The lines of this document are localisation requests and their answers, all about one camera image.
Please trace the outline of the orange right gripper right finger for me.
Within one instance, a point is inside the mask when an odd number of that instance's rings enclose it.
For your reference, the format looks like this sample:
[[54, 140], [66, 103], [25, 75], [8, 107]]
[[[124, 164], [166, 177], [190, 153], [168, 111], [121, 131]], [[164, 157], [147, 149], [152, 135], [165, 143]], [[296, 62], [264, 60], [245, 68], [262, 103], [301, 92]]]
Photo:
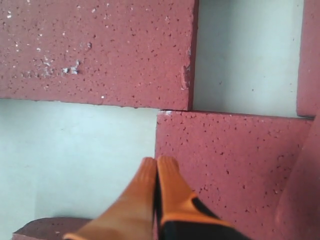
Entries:
[[175, 158], [160, 156], [156, 162], [159, 240], [240, 239], [240, 232], [200, 201], [181, 175]]

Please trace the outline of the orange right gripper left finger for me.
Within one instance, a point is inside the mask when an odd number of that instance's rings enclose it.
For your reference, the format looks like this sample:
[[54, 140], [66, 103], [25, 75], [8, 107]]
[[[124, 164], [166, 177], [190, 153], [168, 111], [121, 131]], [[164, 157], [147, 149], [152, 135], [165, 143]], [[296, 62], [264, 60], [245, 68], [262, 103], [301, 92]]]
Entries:
[[145, 157], [131, 182], [98, 218], [64, 240], [152, 240], [157, 163]]

